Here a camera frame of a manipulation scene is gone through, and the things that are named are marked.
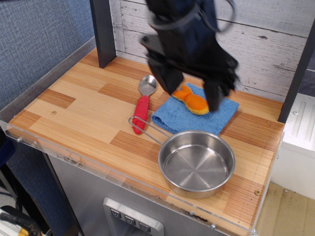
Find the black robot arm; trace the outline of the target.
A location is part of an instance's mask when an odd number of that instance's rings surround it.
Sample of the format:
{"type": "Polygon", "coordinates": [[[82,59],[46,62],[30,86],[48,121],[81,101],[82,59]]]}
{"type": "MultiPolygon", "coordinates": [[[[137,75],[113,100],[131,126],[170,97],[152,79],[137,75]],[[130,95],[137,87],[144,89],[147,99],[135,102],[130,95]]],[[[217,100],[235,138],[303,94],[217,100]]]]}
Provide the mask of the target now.
{"type": "Polygon", "coordinates": [[[148,65],[164,91],[173,95],[183,74],[202,79],[210,111],[235,89],[238,61],[217,42],[212,0],[148,0],[148,23],[156,31],[141,38],[148,65]]]}

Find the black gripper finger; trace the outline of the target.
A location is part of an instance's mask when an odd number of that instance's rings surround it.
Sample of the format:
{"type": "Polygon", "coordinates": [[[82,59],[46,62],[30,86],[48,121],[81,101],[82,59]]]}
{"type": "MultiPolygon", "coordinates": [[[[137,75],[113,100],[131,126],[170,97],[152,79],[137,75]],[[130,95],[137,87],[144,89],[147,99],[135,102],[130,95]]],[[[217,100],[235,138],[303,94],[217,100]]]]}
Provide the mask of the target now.
{"type": "Polygon", "coordinates": [[[229,95],[229,87],[215,80],[205,80],[203,86],[209,110],[217,111],[223,98],[229,95]]]}
{"type": "Polygon", "coordinates": [[[184,80],[182,72],[172,65],[156,60],[148,60],[148,65],[158,83],[169,95],[172,95],[184,80]]]}

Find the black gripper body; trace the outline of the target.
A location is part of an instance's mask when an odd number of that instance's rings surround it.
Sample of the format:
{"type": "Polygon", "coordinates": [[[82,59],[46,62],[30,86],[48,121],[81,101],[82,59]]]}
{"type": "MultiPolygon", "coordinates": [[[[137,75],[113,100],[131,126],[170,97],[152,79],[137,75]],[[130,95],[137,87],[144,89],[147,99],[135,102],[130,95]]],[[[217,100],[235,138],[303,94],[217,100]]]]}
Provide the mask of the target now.
{"type": "Polygon", "coordinates": [[[216,33],[201,20],[174,29],[158,29],[147,34],[141,44],[148,51],[148,60],[172,65],[182,74],[219,81],[235,89],[238,61],[217,42],[216,33]]]}

